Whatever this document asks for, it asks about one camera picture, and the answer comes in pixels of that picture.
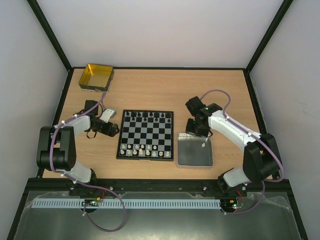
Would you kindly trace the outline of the grey tray of chess pieces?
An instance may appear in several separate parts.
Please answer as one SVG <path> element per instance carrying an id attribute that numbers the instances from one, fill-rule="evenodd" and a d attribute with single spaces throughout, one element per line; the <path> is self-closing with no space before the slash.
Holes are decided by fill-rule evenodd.
<path id="1" fill-rule="evenodd" d="M 176 163 L 180 168 L 212 168 L 214 158 L 211 138 L 196 136 L 186 132 L 178 133 Z"/>

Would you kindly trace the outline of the black and white chessboard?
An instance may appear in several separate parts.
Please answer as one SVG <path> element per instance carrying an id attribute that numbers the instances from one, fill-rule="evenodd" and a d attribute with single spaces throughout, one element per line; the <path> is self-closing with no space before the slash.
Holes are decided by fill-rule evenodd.
<path id="1" fill-rule="evenodd" d="M 172 162 L 174 112 L 125 109 L 116 158 Z"/>

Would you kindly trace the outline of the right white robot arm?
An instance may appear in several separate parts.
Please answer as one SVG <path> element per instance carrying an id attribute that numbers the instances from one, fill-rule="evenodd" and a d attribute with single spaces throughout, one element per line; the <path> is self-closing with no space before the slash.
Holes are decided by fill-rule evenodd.
<path id="1" fill-rule="evenodd" d="M 215 103 L 205 105 L 197 96 L 189 99 L 185 106 L 192 115 L 187 121 L 187 133 L 206 137 L 211 130 L 215 130 L 243 152 L 242 166 L 232 168 L 219 176 L 218 191 L 222 195 L 229 196 L 236 186 L 241 184 L 260 183 L 264 180 L 271 182 L 268 177 L 278 171 L 280 177 L 274 182 L 283 179 L 284 168 L 273 135 L 250 130 L 230 117 L 225 107 Z"/>

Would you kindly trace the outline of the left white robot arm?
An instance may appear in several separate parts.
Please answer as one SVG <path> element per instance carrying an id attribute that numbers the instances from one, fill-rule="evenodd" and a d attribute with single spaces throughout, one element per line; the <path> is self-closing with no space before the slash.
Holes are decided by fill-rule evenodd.
<path id="1" fill-rule="evenodd" d="M 93 184 L 97 176 L 93 169 L 77 160 L 76 136 L 93 132 L 114 137 L 120 132 L 110 122 L 117 112 L 104 108 L 103 103 L 87 100 L 84 109 L 54 126 L 43 126 L 39 132 L 36 163 L 39 168 L 58 173 L 75 184 Z"/>

